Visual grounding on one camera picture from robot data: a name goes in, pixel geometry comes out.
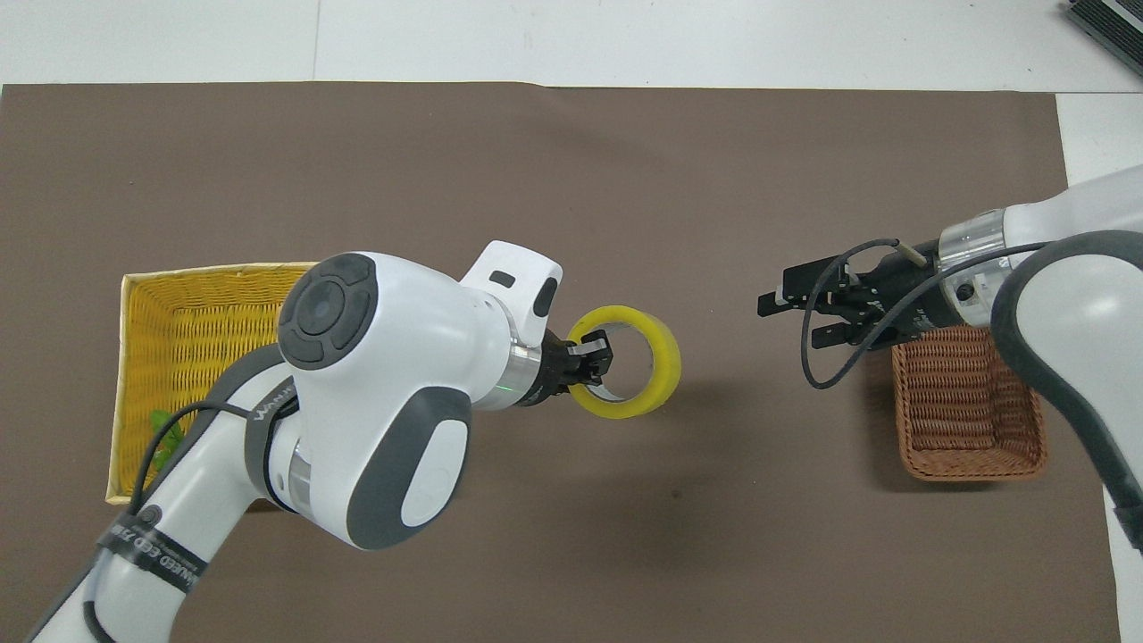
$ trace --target black strap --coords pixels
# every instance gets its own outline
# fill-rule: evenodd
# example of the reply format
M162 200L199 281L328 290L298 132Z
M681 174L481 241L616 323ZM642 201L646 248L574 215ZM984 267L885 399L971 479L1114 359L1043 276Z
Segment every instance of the black strap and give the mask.
M98 545L136 568L161 578L183 594L189 594L207 569L207 562L162 533L154 525L130 514L120 514L99 538Z

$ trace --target brown wicker basket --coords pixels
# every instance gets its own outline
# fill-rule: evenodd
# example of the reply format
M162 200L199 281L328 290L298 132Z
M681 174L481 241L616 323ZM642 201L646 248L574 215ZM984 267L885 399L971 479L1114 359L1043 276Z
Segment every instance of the brown wicker basket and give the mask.
M1039 397L984 329L957 327L893 347L901 459L914 477L1029 479L1047 445Z

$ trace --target wicker basket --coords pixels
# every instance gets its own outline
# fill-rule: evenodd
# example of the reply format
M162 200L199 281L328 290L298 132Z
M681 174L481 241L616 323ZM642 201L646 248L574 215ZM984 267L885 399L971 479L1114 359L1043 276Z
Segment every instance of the wicker basket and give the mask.
M1039 399L988 330L942 329L895 346L893 371L901 458L914 477L1020 480L1044 467Z
M275 341L281 302L312 265L254 263L123 276L107 503L130 499L152 435L151 412L202 400L239 357Z

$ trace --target white table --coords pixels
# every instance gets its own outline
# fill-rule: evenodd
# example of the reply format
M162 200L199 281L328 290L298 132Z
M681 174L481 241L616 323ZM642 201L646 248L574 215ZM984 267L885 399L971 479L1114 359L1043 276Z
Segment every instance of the white table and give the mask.
M0 3L0 83L288 80L1049 91L1069 182L1143 162L1143 78L1054 0ZM1108 521L1143 642L1143 557Z

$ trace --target green object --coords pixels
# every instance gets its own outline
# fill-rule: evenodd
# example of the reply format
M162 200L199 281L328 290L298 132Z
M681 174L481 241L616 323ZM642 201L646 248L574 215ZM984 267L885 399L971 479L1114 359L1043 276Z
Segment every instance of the green object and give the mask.
M170 421L170 413L155 409L151 412L151 432L159 433L162 427ZM162 471L163 466L167 465L167 460L170 459L175 450L178 449L178 443L183 442L183 428L175 423L167 435L162 436L162 442L159 443L159 449L154 452L154 459L151 460L151 466L154 467L155 473Z

